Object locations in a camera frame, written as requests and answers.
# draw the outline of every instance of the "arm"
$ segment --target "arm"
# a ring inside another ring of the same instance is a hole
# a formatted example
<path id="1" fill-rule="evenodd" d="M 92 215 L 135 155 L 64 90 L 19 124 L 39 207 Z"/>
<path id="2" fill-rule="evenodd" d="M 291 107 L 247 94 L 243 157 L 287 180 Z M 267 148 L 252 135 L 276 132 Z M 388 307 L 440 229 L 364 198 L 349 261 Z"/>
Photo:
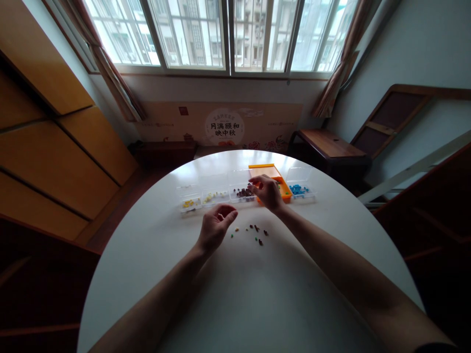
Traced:
<path id="1" fill-rule="evenodd" d="M 221 245 L 236 217 L 236 209 L 226 204 L 206 213 L 195 246 L 104 334 L 90 353 L 153 352 L 191 282 Z"/>
<path id="2" fill-rule="evenodd" d="M 356 251 L 291 210 L 276 182 L 249 180 L 252 190 L 293 233 L 309 256 L 392 352 L 412 352 L 431 342 L 453 344 L 386 276 Z"/>

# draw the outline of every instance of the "white round table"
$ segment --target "white round table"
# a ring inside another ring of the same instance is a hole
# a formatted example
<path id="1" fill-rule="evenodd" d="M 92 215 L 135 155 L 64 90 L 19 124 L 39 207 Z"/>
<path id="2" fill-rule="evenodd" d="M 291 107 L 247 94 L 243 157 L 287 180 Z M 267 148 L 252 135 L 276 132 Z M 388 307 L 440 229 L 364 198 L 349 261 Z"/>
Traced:
<path id="1" fill-rule="evenodd" d="M 96 268 L 83 310 L 79 353 L 87 352 L 195 244 L 208 209 L 182 215 L 175 188 L 195 183 L 198 175 L 266 163 L 274 163 L 284 177 L 291 167 L 307 166 L 265 151 L 221 152 L 179 167 L 139 199 Z M 364 256 L 423 309 L 402 257 L 372 214 L 317 169 L 310 185 L 316 197 L 289 206 Z M 159 351 L 377 351 L 369 329 L 282 222 L 257 202 L 235 207 L 239 215 L 229 236 L 197 276 Z M 246 232 L 250 224 L 269 236 Z"/>

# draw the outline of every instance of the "glass pane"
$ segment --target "glass pane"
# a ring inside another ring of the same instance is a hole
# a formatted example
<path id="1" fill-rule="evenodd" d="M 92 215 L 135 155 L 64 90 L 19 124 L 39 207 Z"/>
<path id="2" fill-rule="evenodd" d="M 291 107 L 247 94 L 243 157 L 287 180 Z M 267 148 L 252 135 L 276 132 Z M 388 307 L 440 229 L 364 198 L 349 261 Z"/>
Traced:
<path id="1" fill-rule="evenodd" d="M 297 0 L 274 0 L 267 71 L 284 72 Z M 261 72 L 267 0 L 234 0 L 235 71 Z"/>
<path id="2" fill-rule="evenodd" d="M 329 10 L 333 0 L 306 0 L 299 25 L 292 71 L 313 71 L 319 55 L 319 45 L 327 25 Z M 320 54 L 318 71 L 332 72 L 343 49 L 345 36 L 352 21 L 358 0 L 340 0 L 334 10 L 334 20 L 329 35 Z"/>
<path id="3" fill-rule="evenodd" d="M 306 0 L 299 24 L 292 71 L 312 71 L 333 0 Z"/>
<path id="4" fill-rule="evenodd" d="M 219 0 L 150 0 L 167 65 L 224 69 Z"/>
<path id="5" fill-rule="evenodd" d="M 85 4 L 113 63 L 160 65 L 139 0 L 85 0 Z"/>
<path id="6" fill-rule="evenodd" d="M 296 0 L 275 1 L 271 21 L 270 46 L 266 69 L 284 72 L 288 57 L 289 41 L 296 15 Z"/>
<path id="7" fill-rule="evenodd" d="M 350 29 L 358 0 L 340 0 L 330 28 L 329 37 L 322 53 L 318 71 L 332 72 L 337 67 L 345 37 Z"/>

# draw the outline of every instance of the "poster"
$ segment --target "poster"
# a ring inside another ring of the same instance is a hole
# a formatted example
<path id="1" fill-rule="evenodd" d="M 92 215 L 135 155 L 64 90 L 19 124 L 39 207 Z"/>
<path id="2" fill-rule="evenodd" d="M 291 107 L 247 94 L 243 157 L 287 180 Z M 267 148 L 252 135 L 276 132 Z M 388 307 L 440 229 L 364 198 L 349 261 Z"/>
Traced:
<path id="1" fill-rule="evenodd" d="M 200 146 L 240 145 L 272 152 L 287 149 L 303 108 L 302 104 L 281 103 L 141 104 L 148 118 L 134 125 L 143 141 L 196 141 Z"/>

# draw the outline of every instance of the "window sill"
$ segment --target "window sill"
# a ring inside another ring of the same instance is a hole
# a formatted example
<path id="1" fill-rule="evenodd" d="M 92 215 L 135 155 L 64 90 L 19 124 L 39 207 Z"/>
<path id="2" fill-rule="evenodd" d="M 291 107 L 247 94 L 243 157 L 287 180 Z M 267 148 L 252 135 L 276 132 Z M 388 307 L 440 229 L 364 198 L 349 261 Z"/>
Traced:
<path id="1" fill-rule="evenodd" d="M 171 67 L 164 69 L 161 66 L 123 65 L 115 64 L 122 75 L 150 75 L 170 77 L 205 77 L 205 78 L 248 78 L 248 79 L 277 79 L 277 80 L 320 80 L 327 81 L 332 73 L 324 72 L 234 72 L 232 75 L 223 68 L 195 68 Z"/>

